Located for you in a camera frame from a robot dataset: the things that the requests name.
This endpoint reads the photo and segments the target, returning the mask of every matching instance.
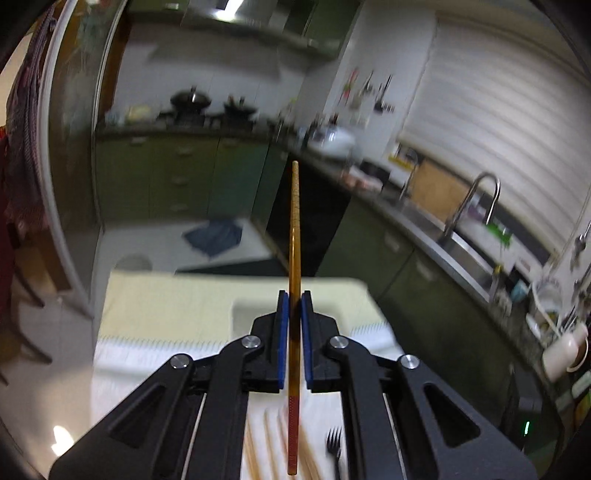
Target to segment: blue towel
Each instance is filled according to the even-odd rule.
[[[193,248],[212,258],[240,245],[242,227],[233,220],[211,220],[207,226],[185,232],[183,237]]]

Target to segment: window blind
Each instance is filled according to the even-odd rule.
[[[398,140],[466,179],[495,173],[500,202],[562,249],[591,183],[591,89],[533,44],[440,19]]]

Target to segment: wooden cutting board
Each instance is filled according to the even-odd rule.
[[[411,180],[410,190],[415,204],[445,222],[460,206],[468,187],[433,162],[424,160]]]

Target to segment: blue gripper pad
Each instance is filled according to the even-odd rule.
[[[287,326],[290,316],[290,296],[284,292],[279,292],[279,311],[277,312],[280,321],[279,331],[279,351],[278,351],[278,366],[277,378],[279,382],[279,390],[283,390],[285,385],[285,365],[287,362]]]
[[[309,291],[305,291],[304,295],[310,296]],[[302,346],[304,349],[304,373],[306,375],[306,386],[311,389],[312,386],[312,345],[310,338],[310,315],[313,312],[308,312],[308,302],[302,301],[301,304],[301,336]]]

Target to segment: fork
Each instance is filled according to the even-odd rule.
[[[340,429],[332,429],[329,431],[329,434],[326,437],[326,451],[333,457],[335,462],[335,480],[340,480]]]

